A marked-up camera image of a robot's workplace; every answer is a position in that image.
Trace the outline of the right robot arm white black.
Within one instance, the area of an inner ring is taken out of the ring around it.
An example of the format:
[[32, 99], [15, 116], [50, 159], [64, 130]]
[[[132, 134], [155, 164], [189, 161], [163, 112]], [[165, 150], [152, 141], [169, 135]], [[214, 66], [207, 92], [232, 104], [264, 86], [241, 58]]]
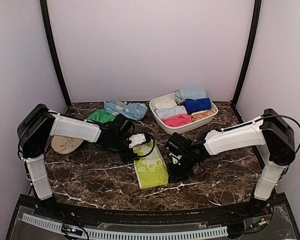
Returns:
[[209, 156], [249, 146], [267, 146], [269, 159], [255, 186], [254, 198], [245, 205], [248, 216], [257, 216], [264, 209], [263, 201], [269, 199], [299, 150], [287, 119], [288, 116], [268, 108], [251, 121], [200, 133], [194, 139], [173, 133], [165, 144], [172, 158], [167, 165], [169, 181], [180, 182], [193, 176], [194, 166]]

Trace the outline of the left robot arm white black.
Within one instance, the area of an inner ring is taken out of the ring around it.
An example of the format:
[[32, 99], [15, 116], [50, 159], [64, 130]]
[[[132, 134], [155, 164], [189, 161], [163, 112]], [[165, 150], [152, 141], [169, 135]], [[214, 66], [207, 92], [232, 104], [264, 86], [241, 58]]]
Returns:
[[43, 201], [41, 210], [50, 218], [60, 214], [60, 206], [50, 199], [53, 192], [44, 160], [46, 146], [53, 136], [79, 139], [117, 150], [120, 158], [129, 162], [137, 159], [133, 148], [146, 142], [145, 134], [132, 134], [131, 128], [132, 121], [121, 114], [113, 121], [100, 123], [67, 117], [38, 104], [17, 128], [17, 155], [25, 163], [37, 197]]

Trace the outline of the yellow-green crocodile towel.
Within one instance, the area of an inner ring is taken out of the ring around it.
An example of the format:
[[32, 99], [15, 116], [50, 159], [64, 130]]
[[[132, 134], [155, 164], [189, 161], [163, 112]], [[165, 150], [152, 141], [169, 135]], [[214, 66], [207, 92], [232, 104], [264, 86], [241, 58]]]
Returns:
[[142, 190], [164, 186], [169, 182], [167, 167], [157, 146], [150, 155], [136, 160], [134, 169]]

